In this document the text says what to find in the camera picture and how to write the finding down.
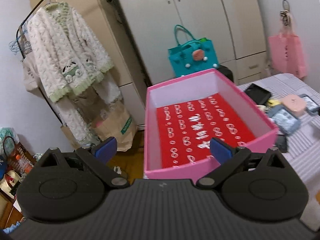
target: plastic bottle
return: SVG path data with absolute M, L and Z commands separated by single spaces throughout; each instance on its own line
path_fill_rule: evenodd
M 16 159 L 19 162 L 20 167 L 23 168 L 26 173 L 29 173 L 31 171 L 32 166 L 28 163 L 27 160 L 21 158 L 19 154 L 16 156 Z

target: pink shopping bag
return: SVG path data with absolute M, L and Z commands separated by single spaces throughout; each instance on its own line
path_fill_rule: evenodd
M 276 36 L 269 37 L 270 52 L 273 68 L 282 73 L 291 73 L 297 78 L 307 75 L 302 45 L 299 36 L 289 31 L 283 30 Z

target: wardrobe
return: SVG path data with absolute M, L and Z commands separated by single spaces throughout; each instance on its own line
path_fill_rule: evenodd
M 266 42 L 257 0 L 118 0 L 153 84 L 174 78 L 169 48 L 176 24 L 213 41 L 219 63 L 236 84 L 260 79 Z M 180 43 L 187 41 L 179 33 Z
M 40 0 L 30 0 L 33 8 Z M 124 105 L 135 122 L 144 129 L 147 86 L 142 66 L 126 35 L 123 24 L 117 20 L 113 7 L 106 0 L 50 0 L 65 1 L 83 16 L 89 27 L 112 58 L 115 66 L 110 70 L 124 97 Z

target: red mat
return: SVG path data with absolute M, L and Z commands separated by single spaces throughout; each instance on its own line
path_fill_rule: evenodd
M 219 93 L 208 98 L 157 109 L 162 168 L 193 163 L 211 156 L 210 139 L 232 147 L 255 136 Z

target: teal tote bag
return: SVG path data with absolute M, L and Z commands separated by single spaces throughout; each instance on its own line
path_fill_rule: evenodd
M 181 45 L 177 38 L 178 28 L 187 33 L 192 40 Z M 181 25 L 174 27 L 174 36 L 177 47 L 168 51 L 176 77 L 218 67 L 218 59 L 211 40 L 207 38 L 196 40 L 191 32 Z

